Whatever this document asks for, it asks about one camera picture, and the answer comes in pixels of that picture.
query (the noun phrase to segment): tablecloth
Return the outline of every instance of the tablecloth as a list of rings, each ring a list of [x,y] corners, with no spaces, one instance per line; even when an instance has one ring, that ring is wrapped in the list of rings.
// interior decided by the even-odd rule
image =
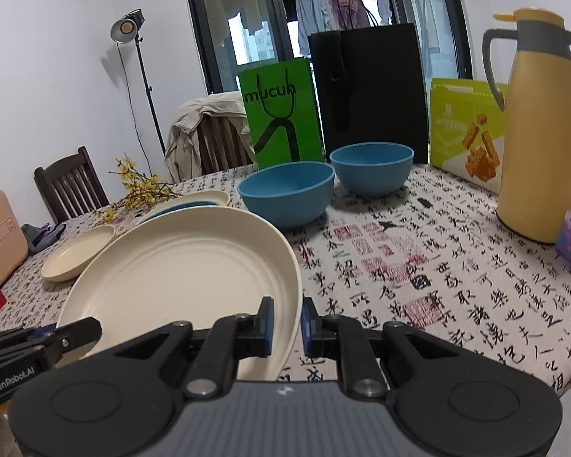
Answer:
[[[244,208],[236,186],[253,166],[180,184],[182,193],[221,189]],[[378,199],[337,181],[324,216],[284,232],[300,265],[306,296],[320,314],[358,318],[365,328],[399,320],[545,381],[571,389],[571,263],[551,245],[521,238],[500,223],[497,197],[431,166],[414,166],[405,186]],[[116,222],[122,233],[141,213]],[[64,239],[92,228],[87,214]],[[56,247],[30,257],[2,290],[0,331],[55,322],[73,281],[44,282]],[[335,363],[306,358],[295,343],[280,379],[327,380]]]

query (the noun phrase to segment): wooden chair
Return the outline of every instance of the wooden chair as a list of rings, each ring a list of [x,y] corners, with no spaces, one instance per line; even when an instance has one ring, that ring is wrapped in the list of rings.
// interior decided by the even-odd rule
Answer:
[[[227,117],[204,115],[197,131],[203,175],[253,162],[237,129]]]
[[[108,204],[85,146],[46,169],[38,167],[34,170],[34,180],[56,223]]]

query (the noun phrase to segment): black paper bag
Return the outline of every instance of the black paper bag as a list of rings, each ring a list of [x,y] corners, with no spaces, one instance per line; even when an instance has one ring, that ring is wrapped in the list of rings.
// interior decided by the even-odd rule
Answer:
[[[326,156],[358,142],[398,142],[427,163],[429,127],[414,24],[309,37]]]

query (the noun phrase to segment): light stand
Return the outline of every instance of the light stand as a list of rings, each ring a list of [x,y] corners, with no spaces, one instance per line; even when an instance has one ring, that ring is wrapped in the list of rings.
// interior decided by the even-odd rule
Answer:
[[[142,60],[142,51],[139,47],[139,44],[144,40],[143,38],[139,37],[139,30],[144,23],[144,20],[145,19],[142,15],[142,9],[139,8],[133,12],[129,12],[122,19],[119,19],[114,23],[112,29],[110,30],[110,37],[114,40],[114,42],[117,43],[117,45],[126,44],[131,40],[135,40],[137,57],[139,58],[139,66],[142,70],[144,86],[146,86],[146,96],[148,97],[148,104],[150,105],[150,111],[152,112],[152,119],[155,122],[156,135],[159,136],[161,149],[163,149],[163,155],[165,155],[165,143],[163,142],[163,136],[161,135],[159,121],[156,118],[155,105],[152,102],[152,87],[148,85],[148,78],[146,77],[146,70],[144,69],[144,61]]]

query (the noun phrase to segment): green paper bag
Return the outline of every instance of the green paper bag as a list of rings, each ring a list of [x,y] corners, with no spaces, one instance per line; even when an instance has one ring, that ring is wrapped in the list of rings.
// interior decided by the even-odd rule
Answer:
[[[297,58],[239,74],[258,168],[323,161],[309,60]]]
[[[430,103],[431,164],[499,193],[506,114],[488,83],[433,79]]]

